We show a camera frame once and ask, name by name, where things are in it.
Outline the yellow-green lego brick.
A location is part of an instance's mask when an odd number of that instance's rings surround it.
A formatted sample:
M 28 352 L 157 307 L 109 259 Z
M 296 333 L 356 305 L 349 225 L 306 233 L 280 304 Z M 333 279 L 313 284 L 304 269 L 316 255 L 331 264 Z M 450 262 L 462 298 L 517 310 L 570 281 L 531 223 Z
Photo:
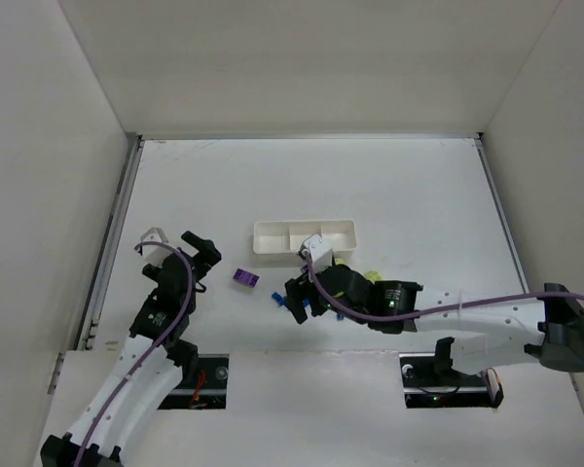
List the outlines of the yellow-green lego brick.
M 364 277 L 371 283 L 375 283 L 376 281 L 381 281 L 382 277 L 379 273 L 375 270 L 370 270 L 364 274 Z

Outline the purple lego brick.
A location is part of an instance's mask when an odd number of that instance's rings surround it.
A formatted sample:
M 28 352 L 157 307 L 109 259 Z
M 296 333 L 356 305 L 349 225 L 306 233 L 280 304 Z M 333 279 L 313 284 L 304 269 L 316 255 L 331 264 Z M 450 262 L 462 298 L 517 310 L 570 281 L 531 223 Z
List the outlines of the purple lego brick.
M 241 268 L 236 269 L 233 274 L 233 281 L 235 283 L 251 289 L 257 285 L 259 278 L 259 275 Z

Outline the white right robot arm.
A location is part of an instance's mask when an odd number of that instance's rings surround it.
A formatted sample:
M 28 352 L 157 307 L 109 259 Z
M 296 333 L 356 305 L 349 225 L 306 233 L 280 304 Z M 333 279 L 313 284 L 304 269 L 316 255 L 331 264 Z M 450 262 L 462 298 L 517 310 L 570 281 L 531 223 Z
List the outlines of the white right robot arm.
M 538 293 L 465 301 L 434 294 L 412 281 L 370 281 L 333 265 L 305 270 L 285 284 L 284 304 L 297 323 L 328 311 L 386 335 L 437 333 L 434 370 L 475 375 L 499 366 L 537 362 L 584 373 L 584 296 L 558 283 Z

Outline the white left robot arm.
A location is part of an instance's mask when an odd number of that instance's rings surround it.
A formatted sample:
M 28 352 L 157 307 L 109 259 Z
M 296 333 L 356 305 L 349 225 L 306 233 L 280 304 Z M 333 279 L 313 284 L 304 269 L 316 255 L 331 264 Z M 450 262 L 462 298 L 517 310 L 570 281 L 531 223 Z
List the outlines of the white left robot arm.
M 123 466 L 145 424 L 164 398 L 199 365 L 196 345 L 182 336 L 205 292 L 201 281 L 222 259 L 210 239 L 190 231 L 182 240 L 189 254 L 157 228 L 135 249 L 145 260 L 145 277 L 155 284 L 128 329 L 110 374 L 82 414 L 61 436 L 40 449 L 44 466 Z

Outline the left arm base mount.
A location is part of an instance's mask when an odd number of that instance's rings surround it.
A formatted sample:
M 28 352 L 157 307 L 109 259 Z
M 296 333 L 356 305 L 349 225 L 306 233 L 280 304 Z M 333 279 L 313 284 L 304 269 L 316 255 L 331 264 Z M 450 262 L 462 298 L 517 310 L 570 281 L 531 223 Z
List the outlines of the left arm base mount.
M 159 405 L 160 410 L 224 410 L 227 405 L 229 354 L 204 354 L 197 369 L 185 377 Z

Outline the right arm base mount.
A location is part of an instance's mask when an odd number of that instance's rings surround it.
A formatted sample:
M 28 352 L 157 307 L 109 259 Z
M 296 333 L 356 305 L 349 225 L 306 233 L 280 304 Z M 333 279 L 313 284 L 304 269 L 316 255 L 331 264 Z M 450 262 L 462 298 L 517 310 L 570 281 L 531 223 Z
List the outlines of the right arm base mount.
M 401 353 L 399 363 L 407 409 L 496 410 L 504 390 L 495 369 L 467 375 L 453 369 L 450 355 L 454 338 L 436 343 L 433 353 Z

